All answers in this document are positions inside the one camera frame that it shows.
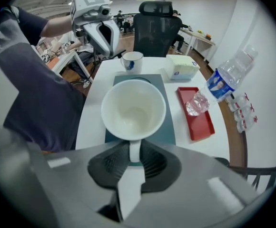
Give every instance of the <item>mug rim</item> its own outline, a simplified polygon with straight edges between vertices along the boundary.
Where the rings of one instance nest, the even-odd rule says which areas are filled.
[[[155,91],[157,91],[157,93],[159,93],[160,99],[161,99],[161,101],[162,101],[162,103],[163,103],[163,111],[164,111],[163,113],[164,113],[164,114],[162,114],[161,119],[160,119],[160,121],[158,122],[157,126],[156,126],[151,132],[149,132],[148,134],[142,134],[142,135],[140,135],[138,138],[124,138],[124,137],[121,137],[121,136],[118,135],[118,134],[113,133],[113,132],[114,132],[113,129],[108,128],[108,126],[107,126],[107,125],[108,125],[108,124],[107,124],[107,120],[104,119],[104,117],[103,117],[103,111],[104,111],[103,108],[104,108],[104,102],[107,101],[108,95],[109,95],[109,93],[111,93],[111,91],[113,91],[113,90],[115,90],[116,88],[120,87],[120,86],[123,85],[124,83],[132,82],[132,81],[136,81],[136,82],[139,82],[139,83],[142,83],[142,84],[151,85],[151,87],[153,87],[153,88],[155,89]],[[149,82],[142,81],[142,80],[140,80],[140,79],[127,79],[127,80],[124,80],[124,81],[122,81],[122,82],[120,82],[120,83],[114,85],[113,87],[111,87],[111,88],[107,91],[107,93],[105,94],[105,96],[104,96],[104,98],[103,98],[103,100],[102,100],[102,103],[101,103],[101,118],[102,118],[102,121],[103,121],[103,123],[104,123],[104,126],[107,128],[107,130],[108,130],[112,135],[116,136],[116,137],[119,138],[119,139],[127,140],[127,141],[142,140],[142,139],[148,138],[149,136],[153,135],[153,134],[154,134],[155,132],[157,132],[157,130],[162,126],[162,124],[163,124],[163,122],[164,122],[164,120],[165,120],[165,118],[166,118],[166,115],[167,115],[167,106],[166,106],[166,101],[165,101],[165,99],[164,99],[162,93],[161,93],[154,85],[150,84]]]
[[[135,60],[127,60],[127,59],[125,59],[125,58],[123,57],[123,56],[126,55],[127,53],[131,53],[131,52],[138,52],[138,53],[141,54],[141,57],[138,58],[138,59],[135,59]],[[126,60],[126,61],[138,61],[138,60],[140,60],[140,59],[142,59],[142,58],[144,57],[143,54],[142,54],[141,52],[139,52],[139,51],[129,51],[129,52],[127,52],[127,53],[125,53],[125,54],[122,56],[122,59],[123,59],[123,60]]]

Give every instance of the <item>baseball cap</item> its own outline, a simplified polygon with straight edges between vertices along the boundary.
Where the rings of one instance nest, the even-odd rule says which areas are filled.
[[[176,13],[177,15],[181,16],[181,14],[180,14],[180,13],[178,13],[178,11],[177,11],[177,10],[173,10],[173,13]]]

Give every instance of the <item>sneaker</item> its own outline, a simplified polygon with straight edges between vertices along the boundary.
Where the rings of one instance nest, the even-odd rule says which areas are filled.
[[[89,86],[89,84],[90,82],[87,79],[85,79],[83,84],[83,89],[86,89]]]
[[[184,54],[181,50],[177,50],[177,49],[176,49],[175,52],[178,53],[178,54],[182,54],[182,55]]]

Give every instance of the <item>white desk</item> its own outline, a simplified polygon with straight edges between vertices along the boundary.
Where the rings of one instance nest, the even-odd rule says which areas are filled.
[[[194,142],[190,139],[187,121],[181,108],[176,90],[178,87],[204,87],[206,80],[200,72],[187,83],[171,83],[165,70],[165,58],[143,58],[143,74],[161,74],[168,102],[172,114],[176,145],[179,147],[198,151],[209,156],[222,157],[229,160],[229,144],[223,115],[218,105],[210,110],[210,116],[215,129],[215,134],[207,139]],[[105,126],[101,119],[100,107],[106,92],[113,86],[116,75],[124,75],[125,69],[119,60],[102,62],[94,82],[89,90],[78,129],[76,149],[88,148],[104,143]]]
[[[193,38],[193,37],[195,37],[196,40],[195,40],[194,45],[193,45],[192,48],[194,48],[194,47],[196,46],[197,40],[202,40],[202,41],[204,41],[204,42],[210,44],[210,45],[211,45],[211,48],[212,48],[212,46],[215,46],[215,43],[214,43],[213,41],[210,41],[210,40],[206,39],[205,37],[203,37],[203,36],[202,36],[201,34],[199,34],[199,33],[191,32],[191,31],[189,31],[188,29],[183,29],[183,28],[181,28],[180,31],[182,31],[182,32],[186,33],[187,35],[191,36],[190,41],[189,41],[189,43],[188,43],[188,47],[187,47],[187,50],[186,50],[185,55],[188,55],[188,53],[189,53],[189,51],[190,51],[190,45],[191,45],[191,41],[192,41],[192,38]],[[206,60],[208,59],[208,55],[209,55],[209,52],[210,52],[211,48],[209,49],[207,55],[205,56],[204,61],[206,61]]]
[[[67,65],[67,63],[72,59],[75,58],[76,62],[82,69],[83,73],[86,75],[87,78],[89,78],[90,74],[84,67],[84,64],[82,63],[80,57],[78,56],[77,52],[75,50],[70,51],[67,54],[59,56],[59,61],[56,63],[56,65],[52,68],[52,71],[55,72],[57,75],[62,71],[62,69]]]

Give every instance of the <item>mug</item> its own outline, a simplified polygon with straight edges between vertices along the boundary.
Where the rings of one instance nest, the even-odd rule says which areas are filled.
[[[141,74],[143,60],[143,54],[141,52],[128,52],[120,60],[128,74]]]
[[[101,116],[108,131],[130,141],[130,161],[139,162],[141,140],[161,127],[166,110],[166,102],[155,86],[139,79],[129,79],[114,85],[106,93]]]

